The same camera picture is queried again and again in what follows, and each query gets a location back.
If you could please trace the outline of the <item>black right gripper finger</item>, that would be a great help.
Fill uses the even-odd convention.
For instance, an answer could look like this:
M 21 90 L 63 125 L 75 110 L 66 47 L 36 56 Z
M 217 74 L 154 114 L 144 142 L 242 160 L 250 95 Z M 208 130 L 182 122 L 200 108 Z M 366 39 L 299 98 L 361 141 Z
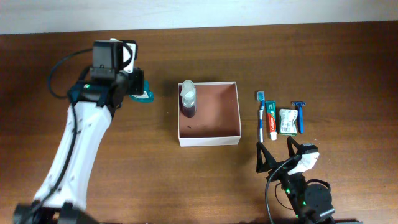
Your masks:
M 292 137 L 287 138 L 289 157 L 294 157 L 300 152 L 300 144 Z
M 256 149 L 257 149 L 256 172 L 263 173 L 274 169 L 277 162 L 274 159 L 274 157 L 271 155 L 271 153 L 263 145 L 263 143 L 257 142 Z

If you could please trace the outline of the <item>clear bottle purple liquid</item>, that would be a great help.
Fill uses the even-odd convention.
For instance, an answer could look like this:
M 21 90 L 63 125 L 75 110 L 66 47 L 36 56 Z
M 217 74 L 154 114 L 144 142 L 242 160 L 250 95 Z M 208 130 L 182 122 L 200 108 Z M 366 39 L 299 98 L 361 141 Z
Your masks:
M 182 113 L 188 117 L 194 117 L 197 110 L 197 91 L 191 80 L 185 80 L 182 83 L 180 92 Z

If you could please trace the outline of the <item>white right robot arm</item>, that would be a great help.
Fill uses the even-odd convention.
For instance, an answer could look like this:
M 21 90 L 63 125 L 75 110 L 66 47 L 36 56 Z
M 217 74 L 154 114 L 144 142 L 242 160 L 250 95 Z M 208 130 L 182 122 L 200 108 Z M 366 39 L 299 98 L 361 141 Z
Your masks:
M 316 145 L 299 144 L 294 138 L 287 138 L 289 158 L 277 162 L 262 143 L 263 138 L 256 143 L 256 172 L 267 172 L 265 187 L 266 211 L 271 223 L 275 223 L 269 205 L 269 187 L 273 181 L 278 181 L 285 192 L 292 210 L 295 213 L 295 223 L 359 223 L 359 220 L 335 220 L 335 208 L 332 205 L 331 185 L 320 179 L 307 180 L 304 172 L 312 169 L 320 153 Z

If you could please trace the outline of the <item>blue white toothbrush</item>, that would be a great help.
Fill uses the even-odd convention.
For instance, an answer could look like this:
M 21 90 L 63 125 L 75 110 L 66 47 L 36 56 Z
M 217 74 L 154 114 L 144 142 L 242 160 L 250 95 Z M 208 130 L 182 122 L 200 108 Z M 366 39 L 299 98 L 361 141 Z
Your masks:
M 260 108 L 259 108 L 259 142 L 263 143 L 264 141 L 264 133 L 263 133 L 263 114 L 264 114 L 264 104 L 265 104 L 265 97 L 264 97 L 264 92 L 263 91 L 258 91 L 257 92 L 257 100 L 260 102 Z

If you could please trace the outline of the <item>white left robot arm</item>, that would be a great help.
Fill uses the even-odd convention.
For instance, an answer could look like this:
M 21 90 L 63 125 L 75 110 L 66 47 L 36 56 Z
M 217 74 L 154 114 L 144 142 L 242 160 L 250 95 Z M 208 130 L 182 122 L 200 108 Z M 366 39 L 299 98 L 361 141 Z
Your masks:
M 52 166 L 33 202 L 18 204 L 13 223 L 96 223 L 86 195 L 101 140 L 125 96 L 142 95 L 144 72 L 134 66 L 134 40 L 96 40 L 92 64 L 64 96 L 67 123 Z

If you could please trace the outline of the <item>red green toothpaste tube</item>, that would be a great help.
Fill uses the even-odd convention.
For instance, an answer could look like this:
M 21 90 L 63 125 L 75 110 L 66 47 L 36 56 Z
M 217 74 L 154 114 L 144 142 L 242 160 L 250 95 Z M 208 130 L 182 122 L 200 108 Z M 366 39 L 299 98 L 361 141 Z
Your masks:
M 267 119 L 269 125 L 269 135 L 272 141 L 277 139 L 277 126 L 276 126 L 276 118 L 275 118 L 275 101 L 274 100 L 267 100 L 266 101 L 266 112 L 267 112 Z

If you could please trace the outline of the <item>teal mouthwash bottle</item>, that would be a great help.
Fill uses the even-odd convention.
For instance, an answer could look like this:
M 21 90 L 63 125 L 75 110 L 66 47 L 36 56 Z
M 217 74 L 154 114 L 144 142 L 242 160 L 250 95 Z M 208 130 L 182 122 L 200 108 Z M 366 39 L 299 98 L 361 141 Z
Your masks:
M 139 102 L 139 103 L 153 103 L 154 102 L 154 94 L 150 90 L 149 82 L 144 80 L 144 91 L 141 95 L 129 95 L 130 99 Z

